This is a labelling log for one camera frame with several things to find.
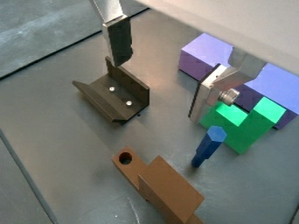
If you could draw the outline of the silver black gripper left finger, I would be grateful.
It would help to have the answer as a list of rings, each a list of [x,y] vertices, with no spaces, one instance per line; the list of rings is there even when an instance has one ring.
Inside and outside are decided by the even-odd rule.
[[[130,21],[124,14],[118,0],[89,0],[102,20],[102,33],[106,40],[110,60],[114,67],[132,57]]]

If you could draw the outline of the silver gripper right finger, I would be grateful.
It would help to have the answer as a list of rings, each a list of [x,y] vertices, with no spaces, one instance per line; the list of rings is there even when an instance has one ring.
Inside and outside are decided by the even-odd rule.
[[[229,67],[217,65],[196,88],[188,117],[197,123],[216,102],[228,106],[239,96],[235,87],[252,81],[265,66],[256,56],[233,47],[228,57]]]

